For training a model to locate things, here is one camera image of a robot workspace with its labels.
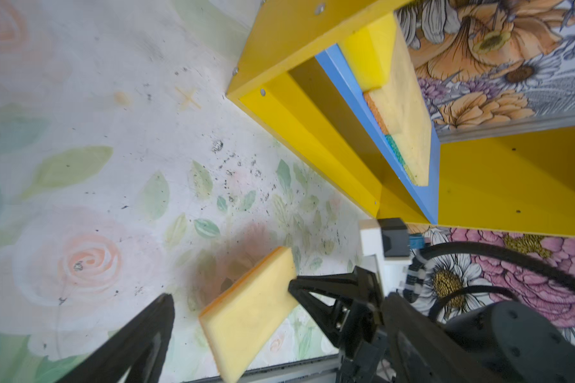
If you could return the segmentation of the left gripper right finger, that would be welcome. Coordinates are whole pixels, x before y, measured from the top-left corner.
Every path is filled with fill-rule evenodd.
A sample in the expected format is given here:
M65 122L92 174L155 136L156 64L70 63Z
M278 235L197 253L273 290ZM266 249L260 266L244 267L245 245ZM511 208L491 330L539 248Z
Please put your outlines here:
M397 293L382 304L387 360L397 382L500 382Z

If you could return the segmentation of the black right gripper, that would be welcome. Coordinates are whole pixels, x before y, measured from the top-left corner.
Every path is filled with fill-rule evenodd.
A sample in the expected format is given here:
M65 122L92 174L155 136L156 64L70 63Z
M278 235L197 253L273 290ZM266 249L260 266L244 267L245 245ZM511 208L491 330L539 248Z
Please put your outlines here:
M287 290L333 346L355 356L343 359L339 382L384 380L377 368L389 362L388 341L375 273L355 267L347 274L298 276ZM548 319L521 303L504 301L442 325L431 322L500 382L575 382L575 346Z

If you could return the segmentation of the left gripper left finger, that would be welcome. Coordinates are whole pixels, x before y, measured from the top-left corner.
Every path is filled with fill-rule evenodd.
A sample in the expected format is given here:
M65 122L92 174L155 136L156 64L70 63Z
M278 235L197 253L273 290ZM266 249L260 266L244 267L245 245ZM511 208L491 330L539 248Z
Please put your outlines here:
M171 294L161 294L60 382L158 382L175 320Z

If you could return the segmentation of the tan yellow sponge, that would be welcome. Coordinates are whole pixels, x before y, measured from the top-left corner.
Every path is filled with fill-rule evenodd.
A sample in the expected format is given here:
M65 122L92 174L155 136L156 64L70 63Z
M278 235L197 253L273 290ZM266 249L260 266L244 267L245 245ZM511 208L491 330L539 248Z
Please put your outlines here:
M220 377L237 382L297 306L292 249L278 247L215 298L199 315Z

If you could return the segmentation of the bright yellow square sponge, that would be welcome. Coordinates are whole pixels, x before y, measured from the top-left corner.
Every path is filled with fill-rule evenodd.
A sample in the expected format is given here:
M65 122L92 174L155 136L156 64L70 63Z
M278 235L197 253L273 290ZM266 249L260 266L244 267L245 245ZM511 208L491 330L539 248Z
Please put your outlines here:
M387 83L397 34L394 14L387 14L339 43L361 90L365 93Z

